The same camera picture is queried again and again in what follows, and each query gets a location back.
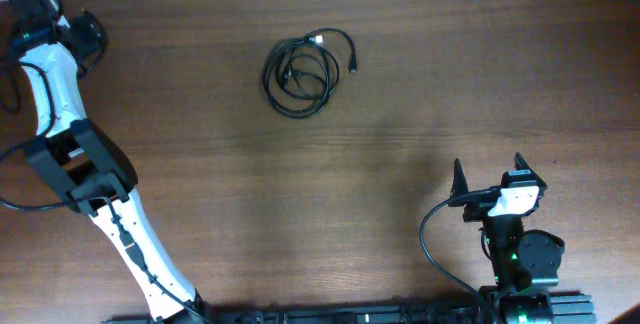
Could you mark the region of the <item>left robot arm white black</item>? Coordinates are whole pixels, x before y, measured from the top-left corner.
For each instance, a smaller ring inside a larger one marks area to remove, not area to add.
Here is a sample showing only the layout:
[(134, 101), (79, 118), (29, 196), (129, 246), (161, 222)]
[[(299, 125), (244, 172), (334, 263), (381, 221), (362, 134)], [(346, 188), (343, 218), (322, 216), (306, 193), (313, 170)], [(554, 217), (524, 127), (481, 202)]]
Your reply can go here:
[(103, 25), (90, 12), (66, 19), (62, 0), (8, 2), (17, 16), (10, 57), (27, 76), (37, 113), (35, 136), (17, 148), (59, 199), (37, 211), (68, 208), (106, 235), (146, 298), (145, 322), (209, 322), (148, 221), (131, 161), (87, 117), (78, 82), (106, 52)]

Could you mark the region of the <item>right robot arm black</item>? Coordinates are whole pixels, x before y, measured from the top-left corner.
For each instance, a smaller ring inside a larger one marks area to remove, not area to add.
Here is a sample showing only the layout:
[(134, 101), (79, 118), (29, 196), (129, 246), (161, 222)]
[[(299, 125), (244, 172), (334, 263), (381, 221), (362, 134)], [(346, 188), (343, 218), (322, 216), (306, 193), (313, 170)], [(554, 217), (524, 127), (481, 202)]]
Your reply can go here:
[(447, 205), (461, 207), (464, 222), (481, 224), (495, 284), (478, 289), (476, 296), (494, 323), (553, 321), (548, 290), (558, 285), (565, 243), (523, 224), (539, 208), (546, 190), (546, 182), (519, 153), (499, 184), (479, 190), (469, 189), (461, 161), (454, 161)]

